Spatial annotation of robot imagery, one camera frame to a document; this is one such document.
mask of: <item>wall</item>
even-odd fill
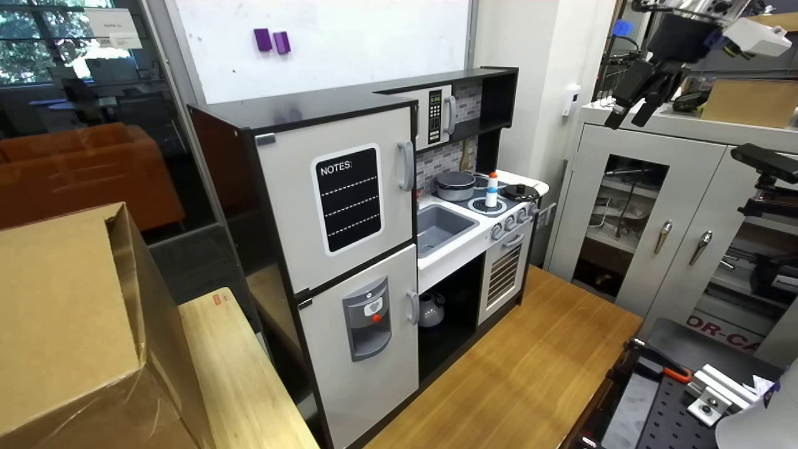
[[[591,100],[616,0],[480,0],[476,64],[522,67],[513,127],[502,132],[500,168],[552,185],[557,200],[571,118],[562,118],[570,82]],[[536,240],[545,259],[550,231]]]
[[[168,0],[200,103],[462,71],[471,0]],[[288,29],[289,54],[253,29]]]

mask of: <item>white whiteboard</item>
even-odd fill
[[[208,104],[462,71],[471,0],[172,0],[171,16]],[[260,53],[255,28],[293,53]]]

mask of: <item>play kitchen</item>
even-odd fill
[[[493,172],[513,82],[466,71],[189,108],[239,261],[269,280],[260,312],[295,329],[324,445],[364,441],[520,300],[547,185]]]

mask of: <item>purple magnet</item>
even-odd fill
[[[289,33],[274,33],[273,37],[274,37],[278,54],[293,53]]]
[[[273,53],[269,28],[255,28],[255,42],[260,53]]]

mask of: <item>freezer door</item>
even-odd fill
[[[293,289],[411,240],[409,108],[255,138]]]
[[[299,309],[334,446],[420,390],[416,288],[416,246],[406,246]]]

